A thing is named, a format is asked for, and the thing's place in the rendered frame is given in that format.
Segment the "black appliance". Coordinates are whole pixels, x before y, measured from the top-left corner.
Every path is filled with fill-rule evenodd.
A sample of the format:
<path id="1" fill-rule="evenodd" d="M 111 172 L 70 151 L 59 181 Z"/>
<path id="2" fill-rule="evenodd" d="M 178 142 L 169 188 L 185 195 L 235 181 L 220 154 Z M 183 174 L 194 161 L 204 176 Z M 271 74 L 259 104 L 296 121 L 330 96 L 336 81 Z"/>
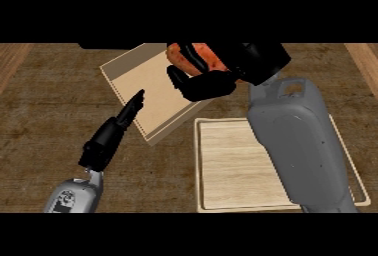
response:
<path id="1" fill-rule="evenodd" d="M 132 50 L 144 43 L 79 43 L 83 49 L 90 50 Z"/>

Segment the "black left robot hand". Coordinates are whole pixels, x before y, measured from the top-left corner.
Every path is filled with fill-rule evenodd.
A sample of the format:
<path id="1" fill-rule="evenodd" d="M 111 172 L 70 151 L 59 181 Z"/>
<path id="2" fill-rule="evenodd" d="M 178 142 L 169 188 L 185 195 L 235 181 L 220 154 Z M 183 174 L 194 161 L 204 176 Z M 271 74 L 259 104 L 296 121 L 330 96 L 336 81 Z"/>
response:
<path id="1" fill-rule="evenodd" d="M 79 165 L 89 170 L 102 172 L 111 162 L 123 140 L 127 128 L 144 108 L 144 94 L 141 90 L 129 100 L 117 117 L 111 117 L 98 129 L 92 139 L 83 146 Z"/>

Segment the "orange sweet potato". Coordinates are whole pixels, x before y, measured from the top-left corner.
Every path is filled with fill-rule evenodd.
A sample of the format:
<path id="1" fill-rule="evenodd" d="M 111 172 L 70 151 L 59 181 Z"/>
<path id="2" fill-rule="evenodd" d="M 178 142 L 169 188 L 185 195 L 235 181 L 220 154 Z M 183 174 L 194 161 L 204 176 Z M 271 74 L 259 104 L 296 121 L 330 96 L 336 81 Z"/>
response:
<path id="1" fill-rule="evenodd" d="M 192 60 L 191 57 L 183 54 L 180 45 L 178 43 L 170 43 L 166 50 L 170 63 L 191 76 L 198 76 L 203 74 L 200 66 L 207 66 L 210 71 L 228 71 L 226 65 L 223 64 L 220 58 L 217 57 L 207 44 L 194 43 L 192 46 L 201 61 Z"/>

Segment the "pale wooden tray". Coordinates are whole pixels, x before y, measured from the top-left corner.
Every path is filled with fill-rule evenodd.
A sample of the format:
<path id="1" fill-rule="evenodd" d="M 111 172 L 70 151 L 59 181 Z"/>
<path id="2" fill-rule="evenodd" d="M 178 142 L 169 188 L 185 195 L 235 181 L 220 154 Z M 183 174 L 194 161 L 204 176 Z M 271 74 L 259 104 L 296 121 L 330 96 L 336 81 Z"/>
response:
<path id="1" fill-rule="evenodd" d="M 201 213 L 300 208 L 288 199 L 245 118 L 197 118 L 194 142 L 197 210 Z"/>

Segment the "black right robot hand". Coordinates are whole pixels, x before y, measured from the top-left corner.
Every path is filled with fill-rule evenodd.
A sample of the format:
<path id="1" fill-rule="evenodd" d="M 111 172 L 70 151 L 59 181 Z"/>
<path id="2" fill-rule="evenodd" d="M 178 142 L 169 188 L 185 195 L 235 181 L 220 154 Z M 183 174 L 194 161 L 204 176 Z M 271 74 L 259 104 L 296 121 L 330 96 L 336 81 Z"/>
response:
<path id="1" fill-rule="evenodd" d="M 194 43 L 178 44 L 183 54 L 192 60 L 201 61 Z M 192 102 L 229 95 L 240 81 L 260 85 L 291 61 L 281 43 L 206 42 L 206 44 L 226 65 L 228 71 L 210 71 L 207 66 L 200 66 L 203 74 L 191 76 L 173 64 L 167 67 L 175 88 L 180 91 L 183 98 Z"/>

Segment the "open cardboard box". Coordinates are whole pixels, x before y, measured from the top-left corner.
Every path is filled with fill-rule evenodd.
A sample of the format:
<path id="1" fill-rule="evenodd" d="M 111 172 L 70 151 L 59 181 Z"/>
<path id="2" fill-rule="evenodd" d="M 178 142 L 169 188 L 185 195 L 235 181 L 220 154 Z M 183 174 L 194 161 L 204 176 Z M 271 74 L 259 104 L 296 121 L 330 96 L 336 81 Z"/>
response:
<path id="1" fill-rule="evenodd" d="M 175 88 L 167 75 L 166 47 L 164 43 L 145 43 L 101 66 L 121 104 L 145 90 L 144 108 L 135 125 L 151 146 L 210 103 L 210 100 L 188 101 Z"/>

